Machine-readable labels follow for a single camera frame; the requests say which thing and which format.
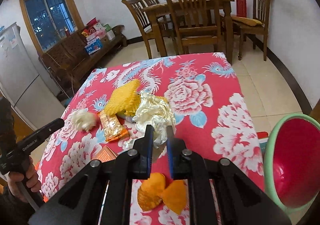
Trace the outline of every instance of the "refrigerator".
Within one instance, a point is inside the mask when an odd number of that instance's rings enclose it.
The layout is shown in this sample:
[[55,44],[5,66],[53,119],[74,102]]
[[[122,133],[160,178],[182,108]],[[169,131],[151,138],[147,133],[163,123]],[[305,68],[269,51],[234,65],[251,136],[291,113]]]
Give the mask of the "refrigerator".
[[16,23],[0,32],[0,91],[33,130],[65,110],[31,62]]

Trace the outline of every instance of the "wooden table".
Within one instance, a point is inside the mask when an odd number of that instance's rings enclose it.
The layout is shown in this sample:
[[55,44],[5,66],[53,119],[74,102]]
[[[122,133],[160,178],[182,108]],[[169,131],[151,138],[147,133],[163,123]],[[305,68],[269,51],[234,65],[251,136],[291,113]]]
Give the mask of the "wooden table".
[[[222,70],[216,71],[211,65]],[[101,111],[115,88],[135,78],[141,82],[138,91],[167,98],[176,118],[175,137],[183,139],[187,148],[209,160],[230,159],[263,189],[262,155],[252,119],[236,74],[229,68],[225,55],[217,52],[154,58],[93,70],[63,113],[65,126],[51,136],[39,164],[39,180],[46,197],[59,191],[103,146],[120,153],[130,148],[132,140],[144,136],[134,123],[123,120],[130,137],[106,143],[100,121],[89,133],[77,131],[71,121],[75,110],[95,114]],[[166,149],[153,161],[151,172],[164,174],[167,185],[172,181]],[[179,216],[164,204],[143,212],[137,202],[140,185],[140,180],[133,180],[130,224],[189,224],[188,205]]]
[[[225,34],[226,34],[226,57],[230,64],[232,64],[232,52],[233,52],[233,29],[232,29],[232,19],[231,19],[231,3],[235,0],[219,0],[219,8],[223,9],[224,12],[224,22],[225,22]],[[173,9],[175,11],[181,10],[180,4],[177,0],[172,1]],[[207,9],[213,10],[212,0],[207,0]],[[167,3],[151,5],[143,9],[147,14],[152,30],[155,35],[156,45],[161,57],[168,56],[167,50],[164,45],[164,40],[161,34],[160,26],[158,24],[157,18],[166,14],[170,14],[169,6]]]

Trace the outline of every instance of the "wooden sofa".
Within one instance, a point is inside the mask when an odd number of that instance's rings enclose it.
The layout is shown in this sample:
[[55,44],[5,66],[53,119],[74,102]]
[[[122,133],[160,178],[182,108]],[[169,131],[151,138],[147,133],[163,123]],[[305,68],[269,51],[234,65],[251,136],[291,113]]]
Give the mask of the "wooden sofa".
[[127,46],[127,39],[121,33],[123,27],[123,25],[115,26],[112,30],[116,37],[111,41],[107,36],[101,39],[103,47],[91,55],[88,55],[84,48],[87,43],[81,34],[82,30],[78,30],[58,42],[39,59],[64,91],[72,87],[76,92],[83,82],[81,79],[90,73],[106,53],[119,44]]

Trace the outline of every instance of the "wall trim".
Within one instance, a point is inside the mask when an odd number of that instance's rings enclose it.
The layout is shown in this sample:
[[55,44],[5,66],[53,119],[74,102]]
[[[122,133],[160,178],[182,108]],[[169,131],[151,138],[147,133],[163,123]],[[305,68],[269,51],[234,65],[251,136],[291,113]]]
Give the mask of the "wall trim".
[[137,42],[143,42],[142,36],[138,36],[138,37],[131,38],[131,39],[127,40],[127,44],[134,44],[134,43],[137,43]]
[[[263,51],[263,42],[259,40],[255,35],[247,34],[248,38],[258,46],[258,48]],[[288,68],[283,64],[283,62],[267,47],[267,57],[270,59],[270,61],[276,66],[278,71],[281,73],[281,75],[284,77],[285,81],[288,83],[290,89],[292,90],[294,96],[296,97],[299,106],[302,110],[302,112],[306,115],[309,115],[312,108],[310,106],[310,103],[304,94],[302,88],[294,78],[294,76],[291,74],[291,72],[288,70]]]

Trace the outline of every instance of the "wooden window frame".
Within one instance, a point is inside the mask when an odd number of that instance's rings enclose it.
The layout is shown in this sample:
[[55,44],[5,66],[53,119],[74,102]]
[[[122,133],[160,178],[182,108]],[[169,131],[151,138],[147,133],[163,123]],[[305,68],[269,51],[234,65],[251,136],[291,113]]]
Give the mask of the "wooden window frame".
[[[24,22],[27,26],[27,30],[28,30],[28,33],[31,37],[31,40],[34,44],[34,46],[36,47],[36,50],[37,50],[37,53],[39,56],[42,56],[44,54],[39,42],[38,42],[38,39],[33,31],[33,28],[32,28],[32,25],[30,23],[30,19],[29,19],[29,16],[28,16],[28,13],[27,13],[27,9],[26,9],[26,5],[24,3],[24,0],[19,0],[20,2],[20,8],[21,8],[21,11],[22,11],[22,16],[23,16],[23,19],[24,19]],[[81,17],[80,17],[80,14],[78,12],[78,9],[76,7],[76,4],[74,2],[74,0],[65,0],[66,4],[67,4],[67,7],[69,9],[69,12],[71,14],[71,17],[73,19],[73,22],[74,24],[76,25],[76,27],[78,29],[83,29],[84,28],[84,24],[81,20]]]

